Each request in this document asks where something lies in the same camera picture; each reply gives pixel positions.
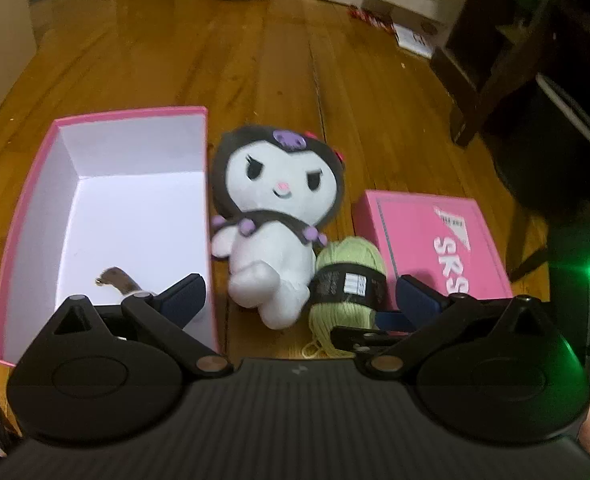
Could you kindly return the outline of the pink box lid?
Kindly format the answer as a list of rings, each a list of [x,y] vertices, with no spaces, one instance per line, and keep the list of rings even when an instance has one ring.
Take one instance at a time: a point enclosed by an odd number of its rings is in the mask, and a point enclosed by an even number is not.
[[[513,295],[485,218],[471,198],[367,190],[352,206],[352,222],[354,234],[383,256],[391,310],[398,308],[396,281],[403,274],[443,295]]]

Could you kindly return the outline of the green yarn ball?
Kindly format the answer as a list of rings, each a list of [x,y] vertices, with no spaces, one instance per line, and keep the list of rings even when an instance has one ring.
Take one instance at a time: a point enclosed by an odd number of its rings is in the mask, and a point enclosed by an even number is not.
[[[316,274],[310,283],[308,325],[312,341],[301,354],[344,358],[350,353],[334,346],[335,327],[372,330],[375,313],[387,307],[387,278],[380,250],[363,237],[331,242],[316,257]]]

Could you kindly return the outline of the black white Kuromi plush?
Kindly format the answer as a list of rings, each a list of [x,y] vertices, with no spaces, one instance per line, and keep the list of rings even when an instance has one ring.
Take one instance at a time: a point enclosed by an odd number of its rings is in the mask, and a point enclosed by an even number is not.
[[[211,255],[229,266],[230,298],[271,330],[294,325],[309,301],[344,173],[342,156],[310,132],[248,125],[221,137],[210,176]]]

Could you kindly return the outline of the small brown white plush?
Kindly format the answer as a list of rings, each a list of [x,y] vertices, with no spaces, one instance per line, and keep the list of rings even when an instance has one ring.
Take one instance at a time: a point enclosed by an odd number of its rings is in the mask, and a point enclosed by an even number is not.
[[[96,279],[95,284],[100,287],[111,287],[119,292],[120,299],[117,304],[122,304],[128,298],[141,299],[146,304],[154,303],[154,294],[145,290],[134,278],[119,266],[111,266],[105,269]]]

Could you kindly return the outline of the pink open box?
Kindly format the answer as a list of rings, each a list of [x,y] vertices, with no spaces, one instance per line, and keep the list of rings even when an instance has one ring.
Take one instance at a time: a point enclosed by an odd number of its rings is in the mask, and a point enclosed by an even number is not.
[[[158,294],[210,278],[207,112],[200,106],[57,119],[26,177],[0,266],[0,363],[14,365],[60,304],[116,266]]]

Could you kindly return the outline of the dark wooden chair leg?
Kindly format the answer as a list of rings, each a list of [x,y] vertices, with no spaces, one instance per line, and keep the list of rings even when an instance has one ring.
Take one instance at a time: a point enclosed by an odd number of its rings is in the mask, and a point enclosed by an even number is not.
[[[452,96],[450,134],[459,146],[537,74],[590,114],[590,0],[466,0],[430,67]]]

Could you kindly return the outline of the white paper booklet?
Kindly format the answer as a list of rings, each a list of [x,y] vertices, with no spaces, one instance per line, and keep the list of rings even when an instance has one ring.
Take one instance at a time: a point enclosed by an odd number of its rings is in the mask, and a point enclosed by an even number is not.
[[[400,49],[428,60],[434,55],[434,43],[420,32],[399,24],[394,24],[394,32]]]

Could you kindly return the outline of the red wrapper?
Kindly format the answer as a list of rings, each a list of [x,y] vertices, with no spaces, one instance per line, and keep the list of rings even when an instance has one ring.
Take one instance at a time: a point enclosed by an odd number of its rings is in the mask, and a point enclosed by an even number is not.
[[[395,36],[395,24],[389,16],[374,13],[370,10],[350,6],[348,9],[350,18],[355,18],[365,24],[387,32],[388,35]]]

